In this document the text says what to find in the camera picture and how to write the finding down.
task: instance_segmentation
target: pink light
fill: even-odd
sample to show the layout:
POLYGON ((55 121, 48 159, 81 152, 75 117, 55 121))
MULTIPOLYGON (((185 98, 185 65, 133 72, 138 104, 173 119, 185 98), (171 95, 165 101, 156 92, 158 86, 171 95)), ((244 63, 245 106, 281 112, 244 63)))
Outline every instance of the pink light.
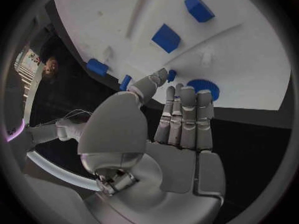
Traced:
POLYGON ((25 121, 22 119, 22 124, 21 124, 20 128, 15 133, 13 133, 12 135, 8 136, 7 137, 7 141, 10 142, 14 138, 17 138, 20 135, 20 133, 23 132, 24 128, 25 128, 25 121))

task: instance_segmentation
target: wire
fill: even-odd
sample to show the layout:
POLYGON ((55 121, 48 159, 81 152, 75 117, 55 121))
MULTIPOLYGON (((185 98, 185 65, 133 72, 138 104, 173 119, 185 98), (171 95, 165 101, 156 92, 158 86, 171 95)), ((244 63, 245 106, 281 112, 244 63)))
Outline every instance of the wire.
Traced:
MULTIPOLYGON (((81 109, 76 109, 76 110, 72 110, 71 112, 67 113, 67 114, 66 114, 64 117, 62 117, 62 118, 70 118, 70 117, 74 117, 74 116, 79 115, 79 114, 81 114, 81 113, 87 113, 87 114, 89 114, 89 115, 92 115, 92 112, 90 112, 90 111, 85 111, 85 110, 81 110, 81 109)), ((52 123, 55 123, 55 122, 58 121, 58 120, 61 120, 62 118, 57 118, 57 119, 51 120, 51 121, 46 122, 46 123, 41 123, 41 124, 39 124, 39 125, 37 125, 37 126, 43 126, 43 125, 52 124, 52 123)))

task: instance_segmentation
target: dark background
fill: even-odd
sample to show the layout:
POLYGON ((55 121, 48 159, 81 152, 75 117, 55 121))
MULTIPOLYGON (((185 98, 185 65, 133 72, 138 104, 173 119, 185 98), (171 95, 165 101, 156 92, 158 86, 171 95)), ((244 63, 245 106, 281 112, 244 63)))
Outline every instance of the dark background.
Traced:
MULTIPOLYGON (((2 18, 0 32, 22 1, 0 0, 2 18)), ((299 15, 299 0, 271 0, 271 2, 279 3, 295 27, 299 27, 296 21, 299 15)), ((146 115, 151 115, 150 109, 144 112, 146 115)), ((266 187, 268 180, 279 165, 291 130, 221 120, 214 120, 212 125, 214 151, 220 154, 227 177, 226 203, 216 220, 216 223, 224 223, 248 206, 266 187), (255 179, 252 178, 252 173, 256 174, 255 179), (236 190, 239 190, 242 195, 237 195, 236 190)), ((281 202, 262 223, 276 223, 286 217, 293 223, 299 221, 295 204, 298 197, 298 184, 299 175, 296 175, 281 202)), ((10 223, 34 223, 20 206, 2 176, 0 177, 0 185, 2 220, 9 220, 10 223)))

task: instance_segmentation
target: blue block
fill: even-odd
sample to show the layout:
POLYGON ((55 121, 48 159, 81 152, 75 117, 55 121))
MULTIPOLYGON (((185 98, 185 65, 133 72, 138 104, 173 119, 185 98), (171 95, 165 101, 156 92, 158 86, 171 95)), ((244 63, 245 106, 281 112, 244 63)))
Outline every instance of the blue block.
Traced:
POLYGON ((167 78, 168 83, 170 81, 174 81, 175 76, 176 76, 176 71, 175 70, 170 70, 169 73, 168 73, 168 78, 167 78))
POLYGON ((152 37, 152 41, 162 47, 167 53, 175 50, 180 42, 180 37, 166 24, 152 37))
POLYGON ((122 81, 122 83, 121 83, 121 86, 120 86, 120 90, 121 90, 121 91, 126 91, 126 90, 127 90, 128 84, 129 84, 129 82, 130 82, 131 79, 132 79, 132 78, 131 78, 131 76, 129 76, 129 75, 126 75, 126 76, 124 77, 124 79, 123 79, 123 81, 122 81))
POLYGON ((195 89, 195 92, 202 90, 210 90, 213 101, 219 98, 220 90, 216 84, 207 80, 192 80, 187 83, 188 86, 192 86, 195 89))
POLYGON ((105 76, 108 71, 108 66, 99 62, 96 59, 90 59, 86 65, 87 69, 101 75, 105 76))
POLYGON ((215 16, 202 0, 185 0, 185 5, 198 22, 206 22, 215 16))

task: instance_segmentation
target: white board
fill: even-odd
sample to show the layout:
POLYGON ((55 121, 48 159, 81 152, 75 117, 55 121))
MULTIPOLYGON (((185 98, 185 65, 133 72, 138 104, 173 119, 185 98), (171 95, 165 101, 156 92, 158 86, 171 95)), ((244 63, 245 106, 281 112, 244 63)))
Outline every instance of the white board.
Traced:
MULTIPOLYGON (((84 61, 110 46, 108 73, 133 81, 165 67, 174 82, 208 79, 220 88, 216 107, 278 110, 290 79, 285 50, 249 0, 203 0, 215 17, 198 23, 184 0, 55 0, 60 18, 84 61), (166 53, 151 41, 167 24, 181 38, 166 53)), ((164 103, 165 90, 154 99, 164 103)))

